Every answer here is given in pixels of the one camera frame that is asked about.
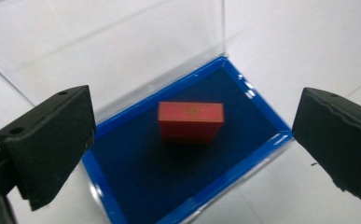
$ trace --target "small red object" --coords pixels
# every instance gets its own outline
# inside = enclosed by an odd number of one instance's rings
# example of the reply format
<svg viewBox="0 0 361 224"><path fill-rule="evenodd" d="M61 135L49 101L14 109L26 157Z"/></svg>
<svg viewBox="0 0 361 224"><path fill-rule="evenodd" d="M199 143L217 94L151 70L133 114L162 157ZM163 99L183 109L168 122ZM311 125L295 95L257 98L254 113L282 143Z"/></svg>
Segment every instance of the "small red object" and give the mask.
<svg viewBox="0 0 361 224"><path fill-rule="evenodd" d="M224 123L222 104L161 102L160 133L167 143L209 144Z"/></svg>

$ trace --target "clear plastic box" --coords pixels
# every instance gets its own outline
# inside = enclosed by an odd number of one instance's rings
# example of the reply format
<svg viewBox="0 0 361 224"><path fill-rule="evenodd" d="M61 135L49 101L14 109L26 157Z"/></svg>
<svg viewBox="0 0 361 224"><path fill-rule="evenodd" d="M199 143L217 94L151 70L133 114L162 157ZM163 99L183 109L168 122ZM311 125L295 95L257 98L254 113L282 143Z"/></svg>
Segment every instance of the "clear plastic box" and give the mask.
<svg viewBox="0 0 361 224"><path fill-rule="evenodd" d="M224 18L224 1L0 1L0 76L33 105L55 92L90 86L98 132L96 147L83 161L112 222L191 220L291 139L289 128L229 61ZM162 151L155 153L162 150L156 135L142 137L156 129L139 131L155 125L149 114L154 114L159 101L168 99L223 101L230 116L228 128L211 146L186 154L177 151L174 161L179 156L182 161L175 168L165 166L172 170L163 173L166 168L150 164L172 159ZM129 142L116 145L120 136L129 136L125 137ZM150 140L159 147L149 145L148 156L143 156L144 151L121 154L128 147L139 150ZM200 162L187 165L195 165L197 172L185 172L189 167L181 165L196 160L195 152ZM226 164L225 170L214 168L220 162ZM134 179L123 184L121 174L132 174ZM151 182L150 175L160 181ZM176 182L176 175L184 181ZM197 189L187 187L197 183ZM165 185L172 189L162 188ZM137 199L130 196L141 191ZM167 211L157 208L160 202ZM132 212L154 217L134 219Z"/></svg>

